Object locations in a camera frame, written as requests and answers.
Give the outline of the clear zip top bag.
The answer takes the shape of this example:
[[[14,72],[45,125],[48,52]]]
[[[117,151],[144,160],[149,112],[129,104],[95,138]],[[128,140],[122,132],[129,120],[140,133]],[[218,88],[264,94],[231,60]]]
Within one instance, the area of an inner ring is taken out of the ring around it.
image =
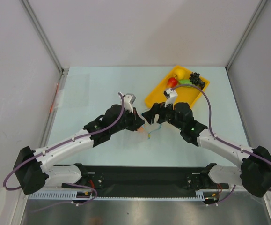
[[[158,132],[161,127],[162,127],[162,124],[158,124],[157,122],[153,123],[152,125],[148,124],[148,122],[141,116],[141,114],[148,110],[149,108],[145,108],[143,110],[138,110],[138,115],[145,121],[145,124],[142,126],[145,131],[144,132],[139,132],[139,131],[136,131],[141,138],[143,138],[144,140],[150,140],[151,139],[151,136],[153,133],[155,132]]]

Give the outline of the red pear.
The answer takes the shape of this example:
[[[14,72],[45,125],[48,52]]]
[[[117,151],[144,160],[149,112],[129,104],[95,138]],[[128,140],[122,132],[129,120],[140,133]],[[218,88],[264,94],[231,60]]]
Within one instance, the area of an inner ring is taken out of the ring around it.
[[[178,85],[178,80],[176,78],[171,77],[171,78],[168,79],[168,82],[167,82],[167,87],[168,88],[173,88],[173,87],[175,87],[177,85]]]

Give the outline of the peach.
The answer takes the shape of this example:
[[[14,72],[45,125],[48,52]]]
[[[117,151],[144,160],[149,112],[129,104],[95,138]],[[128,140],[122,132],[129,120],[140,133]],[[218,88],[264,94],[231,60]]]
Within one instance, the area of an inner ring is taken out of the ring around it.
[[[143,127],[140,127],[140,128],[138,129],[138,131],[139,131],[139,132],[144,132],[145,129],[144,129]]]

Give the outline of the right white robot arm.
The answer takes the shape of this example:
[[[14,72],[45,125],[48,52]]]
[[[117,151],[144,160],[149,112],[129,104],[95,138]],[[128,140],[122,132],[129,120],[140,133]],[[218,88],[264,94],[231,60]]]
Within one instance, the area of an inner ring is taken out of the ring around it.
[[[201,182],[206,188],[212,188],[217,183],[234,184],[244,187],[256,197],[263,197],[270,190],[271,155],[266,148],[258,146],[254,149],[220,139],[206,125],[194,119],[187,103],[155,103],[142,116],[149,124],[169,123],[180,130],[186,142],[210,150],[233,164],[211,166],[201,176]]]

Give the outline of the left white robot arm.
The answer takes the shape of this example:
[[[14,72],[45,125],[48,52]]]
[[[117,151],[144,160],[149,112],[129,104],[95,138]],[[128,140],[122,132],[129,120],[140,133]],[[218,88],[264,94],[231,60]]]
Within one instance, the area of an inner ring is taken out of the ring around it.
[[[22,148],[14,164],[20,188],[24,194],[29,195],[52,180],[57,185],[73,183],[79,188],[85,187],[88,184],[88,175],[78,166],[67,166],[60,175],[53,175],[52,168],[73,154],[108,141],[119,131],[137,131],[144,123],[135,108],[129,111],[121,105],[112,105],[105,114],[86,124],[71,138],[36,150],[29,146]]]

